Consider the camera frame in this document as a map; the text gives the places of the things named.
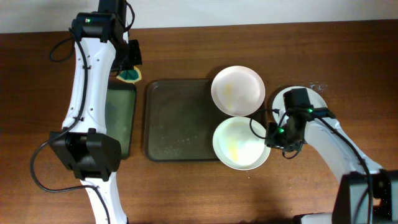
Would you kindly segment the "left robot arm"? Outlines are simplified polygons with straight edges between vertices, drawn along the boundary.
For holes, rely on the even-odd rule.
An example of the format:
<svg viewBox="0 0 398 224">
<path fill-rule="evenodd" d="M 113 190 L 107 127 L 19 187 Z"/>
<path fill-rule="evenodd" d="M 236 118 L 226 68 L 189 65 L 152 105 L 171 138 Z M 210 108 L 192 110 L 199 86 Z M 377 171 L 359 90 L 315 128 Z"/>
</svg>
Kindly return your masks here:
<svg viewBox="0 0 398 224">
<path fill-rule="evenodd" d="M 142 78 L 139 44 L 128 39 L 124 11 L 81 12 L 70 30 L 76 66 L 72 97 L 61 132 L 50 134 L 49 146 L 86 189 L 96 223 L 127 223 L 119 199 L 116 172 L 121 144 L 106 134 L 109 74 L 135 83 Z"/>
</svg>

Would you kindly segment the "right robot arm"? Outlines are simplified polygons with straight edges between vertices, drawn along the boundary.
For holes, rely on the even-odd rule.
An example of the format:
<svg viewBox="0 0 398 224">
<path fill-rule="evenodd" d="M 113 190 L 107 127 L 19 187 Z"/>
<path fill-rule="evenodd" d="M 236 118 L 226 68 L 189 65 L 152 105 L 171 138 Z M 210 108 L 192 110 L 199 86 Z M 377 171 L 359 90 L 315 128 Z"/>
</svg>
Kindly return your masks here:
<svg viewBox="0 0 398 224">
<path fill-rule="evenodd" d="M 295 223 L 397 223 L 397 171 L 361 152 L 328 108 L 290 107 L 267 125 L 265 140 L 283 153 L 312 146 L 339 182 L 331 213 L 297 215 Z"/>
</svg>

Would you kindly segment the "green and yellow sponge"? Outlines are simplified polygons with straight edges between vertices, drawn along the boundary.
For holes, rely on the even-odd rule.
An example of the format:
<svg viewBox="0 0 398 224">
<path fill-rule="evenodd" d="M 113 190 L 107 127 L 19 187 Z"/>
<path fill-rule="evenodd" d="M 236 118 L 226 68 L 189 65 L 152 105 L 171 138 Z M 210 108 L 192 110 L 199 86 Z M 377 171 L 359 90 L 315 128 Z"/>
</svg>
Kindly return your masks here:
<svg viewBox="0 0 398 224">
<path fill-rule="evenodd" d="M 136 83 L 142 80 L 142 73 L 136 66 L 134 66 L 131 70 L 120 71 L 116 78 L 125 83 Z"/>
</svg>

